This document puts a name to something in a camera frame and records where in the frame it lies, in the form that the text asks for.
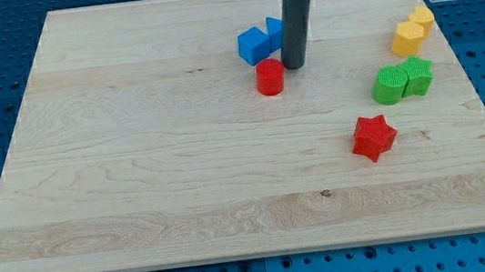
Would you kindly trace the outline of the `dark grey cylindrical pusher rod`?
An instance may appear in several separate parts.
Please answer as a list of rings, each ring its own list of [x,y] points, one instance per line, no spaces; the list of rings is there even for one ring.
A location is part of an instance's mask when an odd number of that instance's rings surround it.
[[[282,0],[281,62],[286,69],[300,69],[306,62],[310,0]]]

